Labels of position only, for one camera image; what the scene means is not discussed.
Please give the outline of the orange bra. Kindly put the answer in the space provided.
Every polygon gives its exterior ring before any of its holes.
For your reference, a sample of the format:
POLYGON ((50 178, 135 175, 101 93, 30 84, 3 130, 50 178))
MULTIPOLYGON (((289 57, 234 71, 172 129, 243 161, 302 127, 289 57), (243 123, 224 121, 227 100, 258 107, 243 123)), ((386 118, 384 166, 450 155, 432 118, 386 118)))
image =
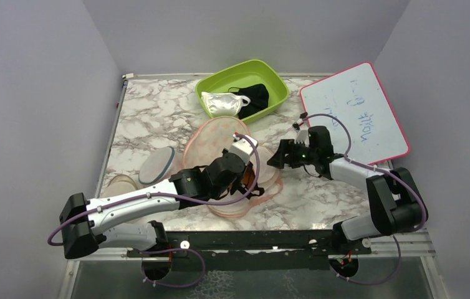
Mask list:
POLYGON ((265 192, 264 188, 259 187, 257 183, 254 165, 249 162, 244 174, 231 185, 229 195, 234 195, 236 192, 245 194, 253 184, 255 184, 254 189, 246 196, 247 199, 262 196, 265 192))

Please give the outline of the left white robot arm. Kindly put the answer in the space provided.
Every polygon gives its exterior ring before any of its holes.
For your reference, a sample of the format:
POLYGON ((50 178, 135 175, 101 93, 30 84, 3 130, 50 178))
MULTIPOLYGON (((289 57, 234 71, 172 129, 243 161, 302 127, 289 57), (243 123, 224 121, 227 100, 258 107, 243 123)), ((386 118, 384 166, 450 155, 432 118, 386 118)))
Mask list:
POLYGON ((239 191, 241 195, 235 201, 241 201, 256 188, 255 182, 246 186, 243 178, 253 167, 251 158, 258 157, 252 148, 232 147, 203 168, 183 169, 150 187, 94 199, 87 199, 83 193, 73 194, 48 243, 62 247, 68 260, 86 257, 102 248, 130 247, 160 255, 168 247, 163 224, 150 221, 133 225, 131 221, 194 206, 223 206, 221 198, 227 192, 239 191))

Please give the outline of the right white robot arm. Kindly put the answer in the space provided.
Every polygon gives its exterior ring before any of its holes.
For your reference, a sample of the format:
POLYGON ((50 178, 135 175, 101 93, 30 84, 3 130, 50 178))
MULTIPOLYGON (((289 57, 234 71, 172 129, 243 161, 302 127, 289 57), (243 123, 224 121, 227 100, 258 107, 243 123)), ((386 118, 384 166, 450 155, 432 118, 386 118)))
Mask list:
POLYGON ((409 232, 426 220, 426 209, 407 169, 391 171, 354 164, 335 153, 325 126, 297 132, 295 139, 280 141, 268 166, 283 169, 310 165, 319 177, 341 181, 367 193, 368 213, 333 225, 330 245, 334 251, 344 254, 355 246, 356 240, 409 232))

